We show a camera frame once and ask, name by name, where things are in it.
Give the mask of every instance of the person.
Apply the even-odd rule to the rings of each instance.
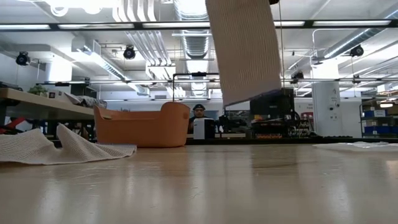
[[[193,132],[193,121],[196,118],[207,118],[205,116],[205,110],[206,110],[206,108],[203,105],[201,105],[201,104],[197,104],[197,105],[195,105],[193,107],[193,117],[191,117],[189,119],[189,125],[188,125],[188,132],[189,133]]]

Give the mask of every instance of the ceiling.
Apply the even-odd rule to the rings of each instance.
[[[398,10],[396,0],[281,0],[280,5],[272,6],[274,19],[383,19],[383,12],[386,10]],[[174,5],[155,2],[155,16],[159,21],[176,21]],[[50,12],[50,6],[46,2],[22,2],[18,0],[0,1],[0,23],[39,23],[39,22],[114,22],[112,9],[103,9],[100,13],[91,15],[82,9],[70,9],[63,17],[55,17]],[[355,30],[277,30],[279,47],[284,64],[284,75],[289,78],[296,72],[292,65],[302,59],[304,65],[300,66],[306,77],[310,77],[310,58],[301,55],[312,55],[313,50],[327,49],[340,42]],[[161,31],[162,40],[169,56],[173,62],[184,58],[181,37],[173,37],[173,33],[180,33],[179,30]],[[131,41],[124,32],[33,32],[33,33],[0,33],[0,47],[5,45],[34,45],[45,44],[55,49],[58,53],[64,54],[67,60],[72,61],[81,72],[73,74],[74,78],[82,76],[90,77],[92,80],[109,78],[108,73],[93,62],[79,62],[74,58],[71,51],[72,39],[83,35],[88,39],[96,40],[102,46],[102,56],[111,61],[121,70],[128,74],[128,78],[135,80],[149,79],[146,75],[146,61],[137,54],[134,60],[125,60],[123,51]],[[352,77],[353,73],[365,74],[366,72],[382,69],[366,74],[370,77],[383,77],[390,75],[398,77],[398,29],[386,29],[384,32],[363,42],[361,46],[365,53],[362,57],[338,57],[340,77]],[[216,60],[209,61],[209,72],[217,72]],[[371,90],[380,85],[381,82],[371,82],[362,85],[362,90]],[[342,87],[352,86],[352,83],[341,83]],[[106,91],[126,91],[126,86],[111,85],[104,87]],[[158,86],[152,91],[164,90]]]

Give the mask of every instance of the beige fabric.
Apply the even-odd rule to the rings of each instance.
[[[94,144],[60,124],[57,135],[63,149],[57,149],[39,129],[15,136],[0,136],[0,162],[24,164],[75,164],[131,156],[136,146]]]
[[[267,0],[206,0],[224,105],[280,90],[280,57]]]

